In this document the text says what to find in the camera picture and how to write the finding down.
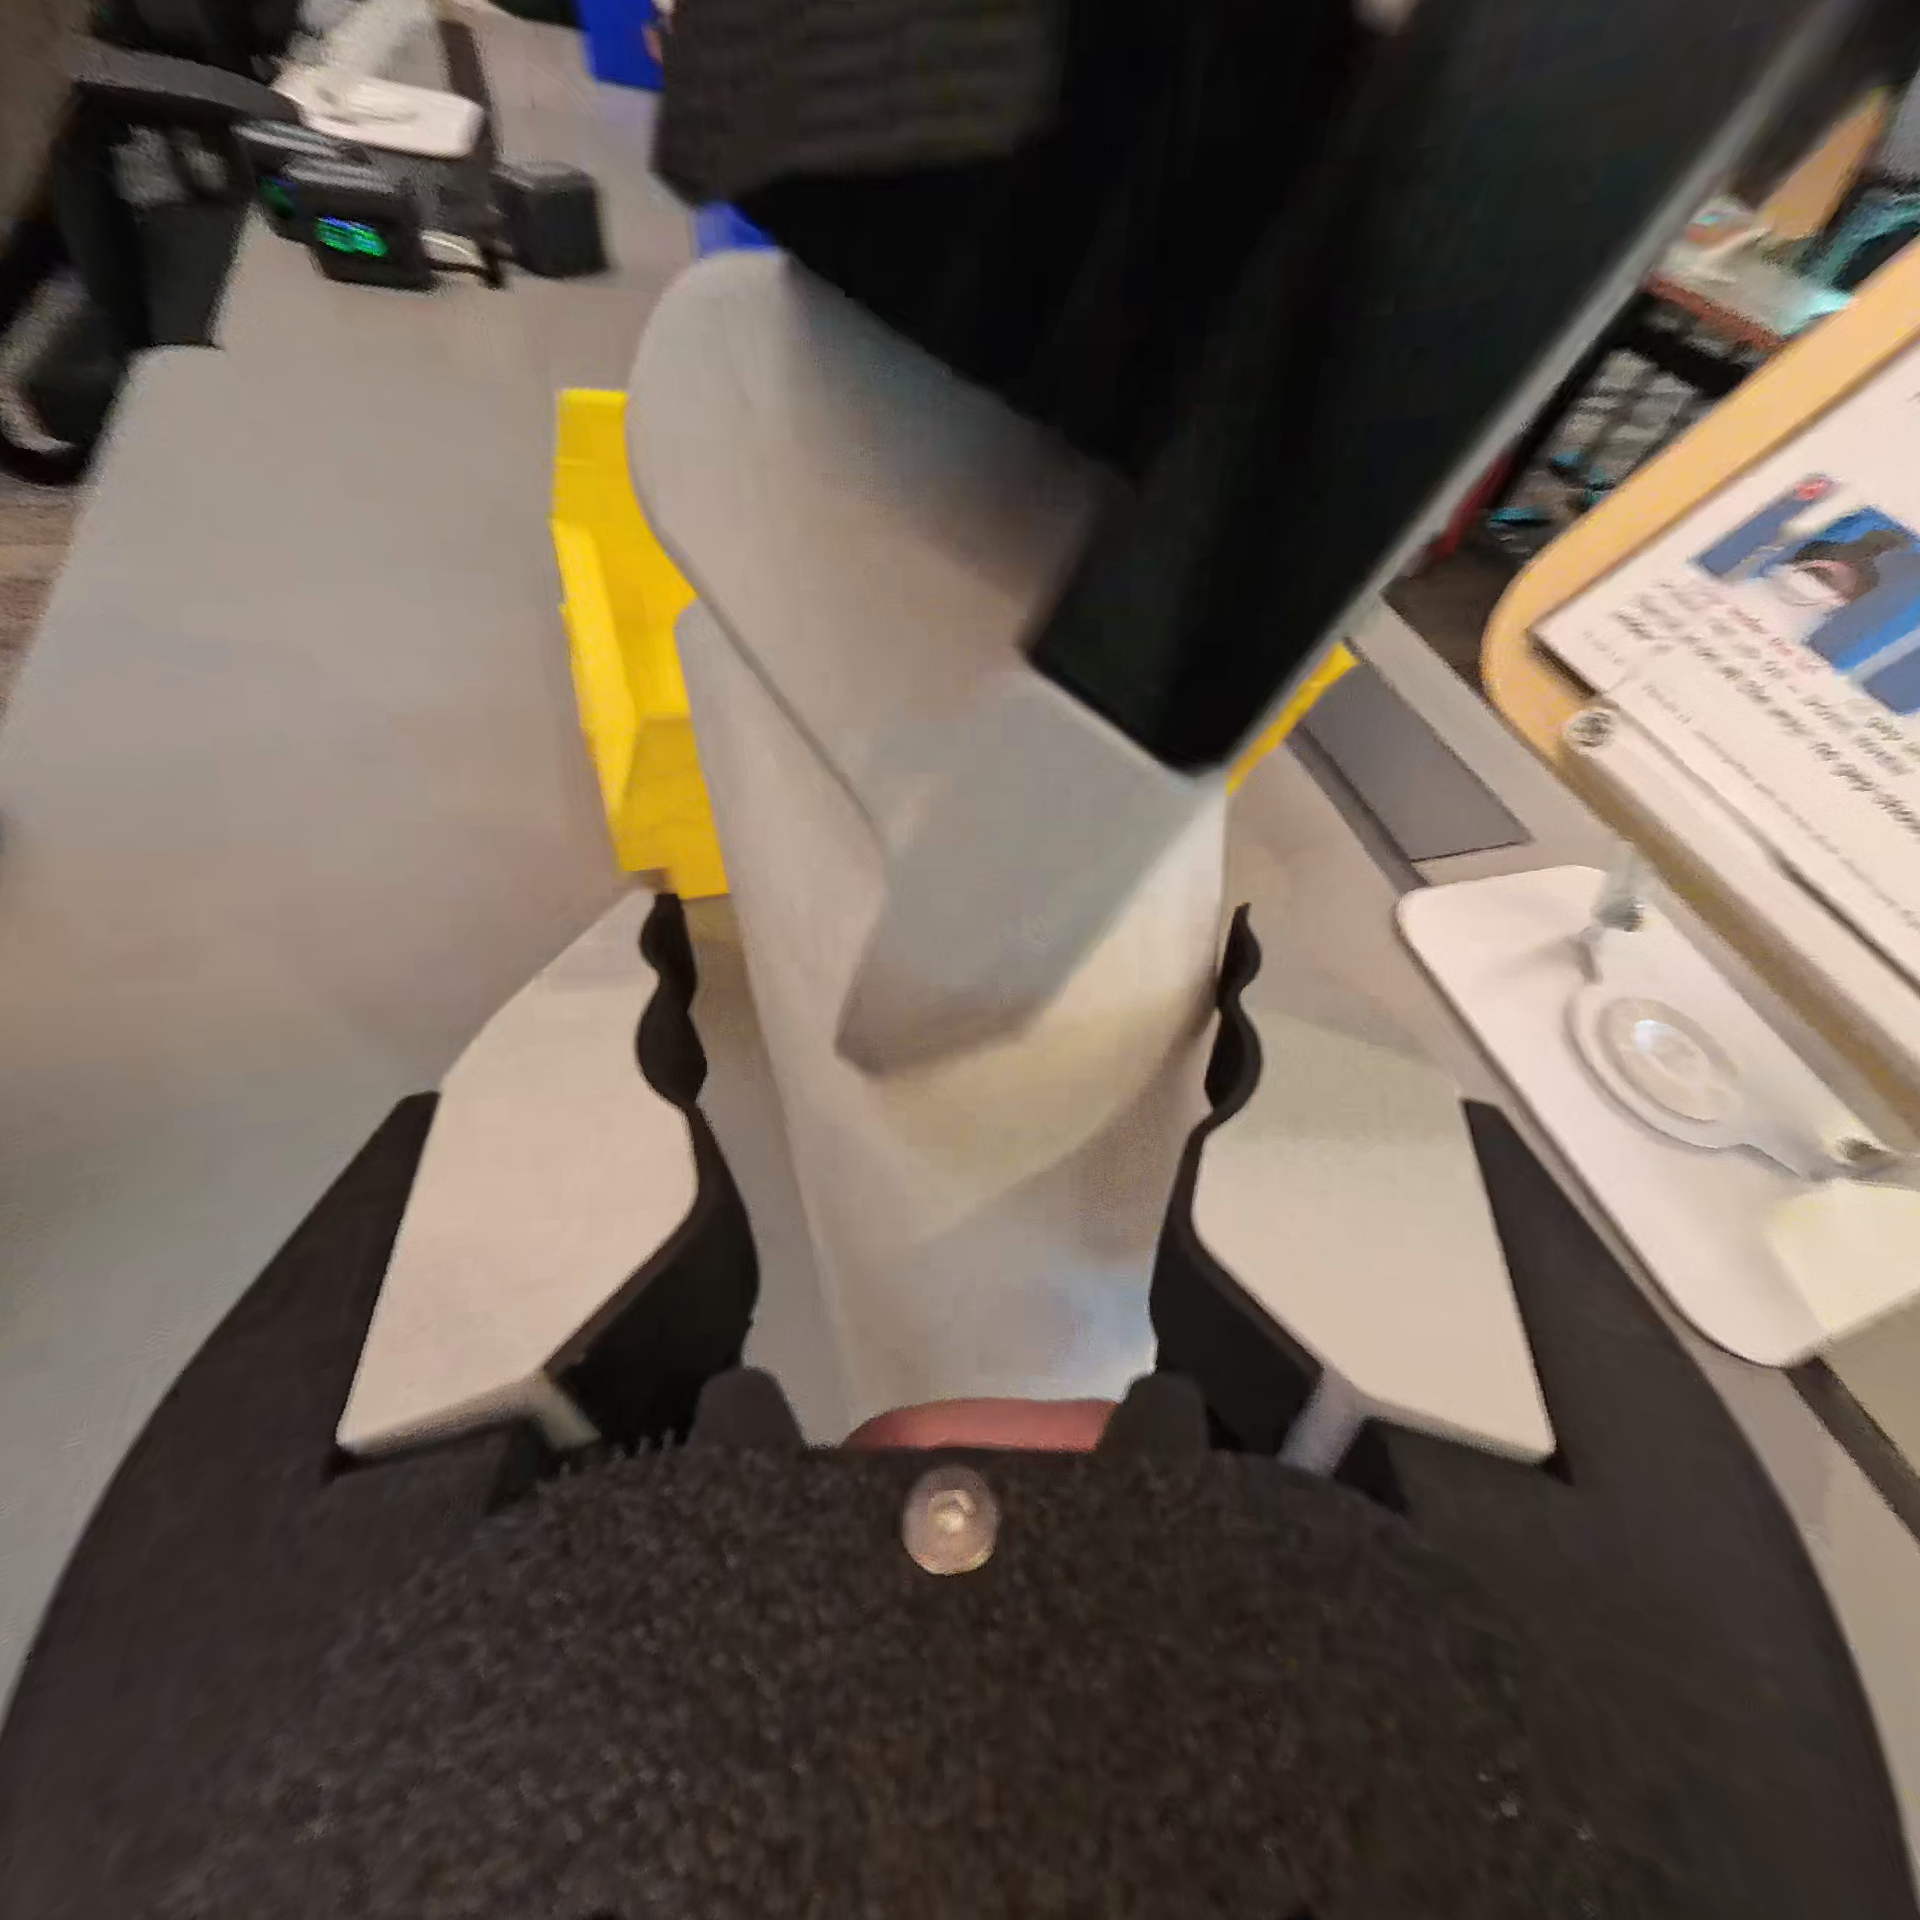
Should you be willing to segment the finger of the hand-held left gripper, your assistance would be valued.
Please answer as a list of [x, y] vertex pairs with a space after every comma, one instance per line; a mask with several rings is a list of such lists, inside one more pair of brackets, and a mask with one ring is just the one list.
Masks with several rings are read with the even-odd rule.
[[778, 252], [672, 278], [628, 446], [666, 552], [881, 843], [841, 1053], [904, 1071], [1033, 1024], [1224, 792], [1026, 660], [1100, 470]]
[[1202, 1104], [1227, 802], [1026, 1031], [864, 1074], [834, 1028], [881, 900], [874, 832], [706, 611], [678, 639], [848, 1418], [1116, 1398], [1150, 1365], [1150, 1271]]

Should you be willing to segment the blue plastic bin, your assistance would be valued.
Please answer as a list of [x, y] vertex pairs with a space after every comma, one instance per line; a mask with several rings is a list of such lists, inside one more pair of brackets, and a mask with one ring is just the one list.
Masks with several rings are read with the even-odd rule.
[[[654, 98], [666, 88], [666, 42], [674, 3], [576, 3], [584, 55], [599, 83]], [[688, 203], [698, 258], [728, 252], [778, 252], [778, 242], [724, 200]]]

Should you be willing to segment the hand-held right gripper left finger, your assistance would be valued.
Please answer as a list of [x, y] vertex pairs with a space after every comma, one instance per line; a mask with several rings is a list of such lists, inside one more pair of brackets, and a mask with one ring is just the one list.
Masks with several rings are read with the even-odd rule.
[[534, 1429], [683, 1436], [742, 1365], [753, 1223], [704, 1111], [683, 902], [633, 894], [448, 1070], [337, 1429], [351, 1456]]

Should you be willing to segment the yellow plastic bin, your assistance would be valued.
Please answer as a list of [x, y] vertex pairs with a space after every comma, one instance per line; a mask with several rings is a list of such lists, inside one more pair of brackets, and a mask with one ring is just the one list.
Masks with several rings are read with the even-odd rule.
[[627, 416], [619, 391], [559, 392], [548, 533], [571, 685], [616, 863], [662, 894], [723, 898], [678, 645], [694, 587], [641, 510]]

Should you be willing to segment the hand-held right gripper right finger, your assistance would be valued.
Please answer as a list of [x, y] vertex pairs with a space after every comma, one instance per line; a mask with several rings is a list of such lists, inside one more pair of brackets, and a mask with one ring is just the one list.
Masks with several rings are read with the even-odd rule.
[[1545, 1464], [1467, 1102], [1402, 1050], [1279, 1008], [1263, 970], [1239, 902], [1148, 1288], [1160, 1368], [1220, 1446], [1315, 1476], [1379, 1429]]

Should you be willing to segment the black charger with green display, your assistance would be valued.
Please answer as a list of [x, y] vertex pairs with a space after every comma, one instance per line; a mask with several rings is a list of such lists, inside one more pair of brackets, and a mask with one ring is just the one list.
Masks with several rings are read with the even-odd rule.
[[329, 280], [427, 293], [460, 275], [506, 280], [489, 168], [358, 146], [291, 120], [234, 133], [263, 221]]

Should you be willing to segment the black power adapter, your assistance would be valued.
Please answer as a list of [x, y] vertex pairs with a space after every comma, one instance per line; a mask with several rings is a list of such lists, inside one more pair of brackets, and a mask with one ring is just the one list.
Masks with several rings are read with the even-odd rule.
[[562, 159], [500, 158], [491, 175], [499, 234], [520, 272], [580, 280], [609, 272], [598, 181]]

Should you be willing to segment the wooden instruction board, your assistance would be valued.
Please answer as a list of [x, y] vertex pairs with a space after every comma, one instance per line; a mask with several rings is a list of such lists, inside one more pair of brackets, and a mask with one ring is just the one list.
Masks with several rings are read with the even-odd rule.
[[1594, 757], [1567, 743], [1588, 696], [1534, 648], [1531, 632], [1849, 397], [1906, 351], [1915, 331], [1919, 261], [1910, 250], [1530, 563], [1498, 600], [1479, 646], [1484, 691], [1531, 754], [1610, 832], [1643, 852], [1684, 914], [1817, 1038], [1848, 1092], [1906, 1131], [1915, 1131], [1919, 1115], [1915, 990], [1865, 950], [1817, 957], [1809, 932], [1793, 938], [1778, 914], [1737, 892], [1732, 871], [1694, 852], [1681, 829], [1656, 823], [1638, 800], [1610, 790]]

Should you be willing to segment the instruction board on stand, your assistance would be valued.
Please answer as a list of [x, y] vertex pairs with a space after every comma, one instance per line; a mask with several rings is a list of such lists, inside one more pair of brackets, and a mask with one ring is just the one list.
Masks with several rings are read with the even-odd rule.
[[1531, 635], [1915, 979], [1915, 631], [1910, 347]]

